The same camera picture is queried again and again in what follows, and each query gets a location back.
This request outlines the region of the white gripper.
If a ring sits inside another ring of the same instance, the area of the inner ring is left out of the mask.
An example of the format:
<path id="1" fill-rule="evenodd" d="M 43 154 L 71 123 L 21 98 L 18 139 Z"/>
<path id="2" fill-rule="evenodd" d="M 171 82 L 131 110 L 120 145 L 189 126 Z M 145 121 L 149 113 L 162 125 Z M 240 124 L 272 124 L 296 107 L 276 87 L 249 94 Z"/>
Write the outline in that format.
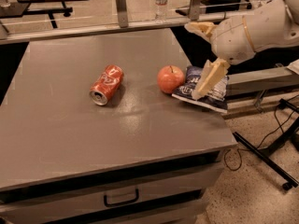
<path id="1" fill-rule="evenodd" d="M 251 24 L 251 15 L 238 15 L 222 21 L 217 27 L 210 21 L 192 21 L 184 25 L 189 33 L 211 43 L 218 57 L 214 62 L 206 61 L 192 92 L 194 100 L 206 96 L 227 75 L 230 64 L 237 65 L 254 57 L 256 52 L 249 33 Z"/>

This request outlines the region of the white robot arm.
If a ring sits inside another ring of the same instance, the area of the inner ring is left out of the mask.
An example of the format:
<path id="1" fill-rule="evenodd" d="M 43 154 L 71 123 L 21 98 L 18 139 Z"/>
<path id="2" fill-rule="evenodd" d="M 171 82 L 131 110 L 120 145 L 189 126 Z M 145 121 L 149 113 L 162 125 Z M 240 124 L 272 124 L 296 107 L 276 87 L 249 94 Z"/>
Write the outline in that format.
<path id="1" fill-rule="evenodd" d="M 184 28 L 210 43 L 216 55 L 214 62 L 204 65 L 192 92 L 192 98 L 198 100 L 226 76 L 230 66 L 266 49 L 298 46 L 299 0 L 272 0 L 250 14 L 233 16 L 219 24 L 194 21 Z"/>

